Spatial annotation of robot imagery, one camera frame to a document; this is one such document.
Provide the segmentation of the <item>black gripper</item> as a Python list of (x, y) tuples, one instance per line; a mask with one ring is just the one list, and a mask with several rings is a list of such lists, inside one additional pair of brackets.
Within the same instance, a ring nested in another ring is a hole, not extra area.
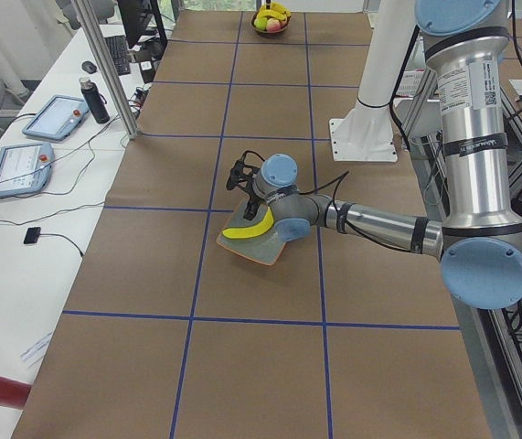
[(238, 188), (242, 192), (249, 194), (249, 200), (247, 201), (243, 218), (246, 220), (254, 220), (261, 205), (261, 199), (256, 195), (251, 195), (253, 192), (252, 183), (257, 174), (257, 167), (247, 164), (246, 157), (247, 154), (243, 153), (230, 169), (226, 182), (226, 190), (231, 191)]

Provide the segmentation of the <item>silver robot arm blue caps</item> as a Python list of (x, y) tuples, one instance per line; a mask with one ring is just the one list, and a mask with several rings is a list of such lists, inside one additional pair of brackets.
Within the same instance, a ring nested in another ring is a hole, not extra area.
[(418, 1), (415, 23), (425, 60), (436, 73), (442, 156), (450, 211), (442, 221), (302, 193), (298, 167), (285, 154), (260, 166), (239, 159), (228, 189), (248, 194), (218, 243), (273, 264), (284, 244), (320, 226), (383, 247), (437, 258), (453, 297), (479, 309), (506, 308), (522, 298), (522, 218), (511, 207), (498, 78), (508, 42), (505, 1)]

